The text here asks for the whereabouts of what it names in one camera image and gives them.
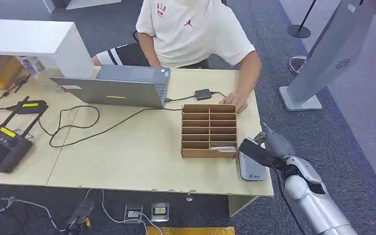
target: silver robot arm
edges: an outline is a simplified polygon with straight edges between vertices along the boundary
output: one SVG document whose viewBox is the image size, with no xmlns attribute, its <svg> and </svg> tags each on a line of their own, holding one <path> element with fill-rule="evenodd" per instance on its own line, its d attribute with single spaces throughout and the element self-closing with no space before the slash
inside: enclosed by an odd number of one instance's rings
<svg viewBox="0 0 376 235">
<path fill-rule="evenodd" d="M 321 177 L 304 159 L 296 157 L 289 141 L 262 123 L 263 132 L 244 139 L 239 151 L 261 165 L 278 170 L 284 188 L 298 205 L 316 235 L 356 235 L 350 222 L 330 197 Z"/>
</svg>

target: metal stand base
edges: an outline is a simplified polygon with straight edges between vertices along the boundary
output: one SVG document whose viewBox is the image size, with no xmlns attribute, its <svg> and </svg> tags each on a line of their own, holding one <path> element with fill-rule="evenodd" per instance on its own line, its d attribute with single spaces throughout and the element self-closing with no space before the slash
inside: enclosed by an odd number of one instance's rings
<svg viewBox="0 0 376 235">
<path fill-rule="evenodd" d="M 295 38 L 308 38 L 310 36 L 310 30 L 305 26 L 302 26 L 301 30 L 298 31 L 299 27 L 301 26 L 298 24 L 289 25 L 289 27 L 287 27 L 287 32 Z"/>
<path fill-rule="evenodd" d="M 280 96 L 288 111 L 305 111 L 305 110 L 320 110 L 322 105 L 316 95 L 312 96 L 304 103 L 297 103 L 292 101 L 286 90 L 287 87 L 279 87 Z"/>
<path fill-rule="evenodd" d="M 192 197 L 192 195 L 190 193 L 187 193 L 187 197 L 185 198 L 185 200 L 187 202 L 192 202 L 194 200 L 194 198 Z"/>
<path fill-rule="evenodd" d="M 306 62 L 306 56 L 297 55 L 293 56 L 289 60 L 289 70 L 294 73 L 295 75 L 298 75 L 302 66 Z"/>
</svg>

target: cardboard organizer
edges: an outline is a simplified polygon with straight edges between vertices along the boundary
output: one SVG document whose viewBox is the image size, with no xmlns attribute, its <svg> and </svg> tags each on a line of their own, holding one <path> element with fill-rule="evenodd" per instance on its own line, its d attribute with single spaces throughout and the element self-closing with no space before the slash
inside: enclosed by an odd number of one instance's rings
<svg viewBox="0 0 376 235">
<path fill-rule="evenodd" d="M 212 149 L 233 146 L 235 152 Z M 237 155 L 235 105 L 182 106 L 181 155 L 184 158 L 234 158 Z"/>
</svg>

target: wooden table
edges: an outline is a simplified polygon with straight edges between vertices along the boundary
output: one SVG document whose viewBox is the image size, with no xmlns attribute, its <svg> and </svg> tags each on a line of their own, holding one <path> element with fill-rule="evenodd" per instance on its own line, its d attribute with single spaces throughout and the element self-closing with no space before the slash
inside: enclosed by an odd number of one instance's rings
<svg viewBox="0 0 376 235">
<path fill-rule="evenodd" d="M 17 93 L 0 99 L 0 108 L 16 105 L 26 96 L 29 100 L 45 100 L 49 108 L 41 117 L 45 129 L 53 133 L 58 125 L 59 111 L 79 105 L 81 100 L 68 93 L 51 93 L 42 87 L 34 78 L 24 84 Z M 71 124 L 77 110 L 63 115 L 62 123 Z M 0 111 L 0 123 L 2 123 L 10 114 L 10 111 Z M 36 115 L 15 115 L 7 127 L 11 130 L 24 130 L 36 117 Z M 54 141 L 62 144 L 67 137 L 68 128 L 60 132 Z M 58 155 L 61 152 L 59 148 L 49 146 L 48 136 L 38 124 L 36 124 L 30 134 L 34 136 L 34 145 L 24 157 L 21 163 L 11 174 L 0 173 L 0 184 L 6 185 L 36 185 L 45 186 L 55 165 Z"/>
<path fill-rule="evenodd" d="M 172 70 L 167 97 L 186 97 L 206 88 L 229 94 L 235 90 L 237 75 L 234 70 Z M 222 98 L 214 94 L 212 99 L 201 102 L 217 103 Z M 181 108 L 184 103 L 199 102 L 191 98 L 167 103 L 166 108 Z M 239 142 L 261 131 L 254 93 L 248 103 L 249 108 L 237 117 Z M 103 131 L 141 110 L 112 105 L 96 107 L 101 112 L 99 123 L 92 129 L 72 128 L 66 143 Z M 80 109 L 73 124 L 88 125 L 95 118 L 94 110 Z M 183 159 L 180 145 L 180 111 L 144 111 L 107 133 L 64 147 L 47 186 L 224 194 L 229 196 L 230 216 L 258 196 L 273 195 L 268 169 L 266 180 L 245 181 L 237 160 Z"/>
<path fill-rule="evenodd" d="M 238 71 L 234 70 L 182 70 L 171 71 L 167 97 L 177 99 L 190 96 L 195 90 L 209 88 L 229 94 L 235 90 Z M 50 108 L 42 123 L 54 131 L 58 113 L 63 108 L 78 104 L 69 94 L 47 94 L 39 91 L 37 84 L 28 82 L 11 100 L 44 99 Z M 217 103 L 223 97 L 214 94 L 212 99 L 196 101 L 195 98 L 167 103 L 167 108 L 181 108 L 185 103 Z M 15 103 L 2 99 L 0 107 Z M 237 141 L 254 137 L 261 131 L 256 97 L 252 93 L 249 107 L 237 117 Z M 141 110 L 139 107 L 94 105 L 100 110 L 99 122 L 90 129 L 72 128 L 55 140 L 55 144 L 70 143 L 103 131 Z M 4 120 L 8 112 L 0 111 Z M 88 125 L 96 112 L 80 108 L 66 112 L 68 123 Z M 31 117 L 17 117 L 14 126 L 27 124 Z M 48 146 L 49 136 L 37 125 L 32 130 L 35 146 L 14 173 L 0 174 L 0 184 L 46 185 L 68 188 L 104 188 L 133 191 L 160 191 L 178 193 L 221 194 L 229 199 L 230 216 L 252 203 L 259 196 L 273 196 L 272 181 L 266 168 L 266 180 L 245 181 L 241 178 L 238 159 L 183 159 L 181 157 L 181 111 L 144 111 L 116 128 L 89 140 L 63 147 Z"/>
</svg>

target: black shorts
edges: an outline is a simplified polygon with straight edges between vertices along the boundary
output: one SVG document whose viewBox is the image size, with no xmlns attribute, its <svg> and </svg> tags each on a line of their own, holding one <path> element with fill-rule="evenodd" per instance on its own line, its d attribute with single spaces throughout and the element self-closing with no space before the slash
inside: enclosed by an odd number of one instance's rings
<svg viewBox="0 0 376 235">
<path fill-rule="evenodd" d="M 139 43 L 125 44 L 114 47 L 96 55 L 102 65 L 131 65 L 149 67 L 149 62 Z M 209 69 L 207 59 L 180 67 L 182 69 Z"/>
</svg>

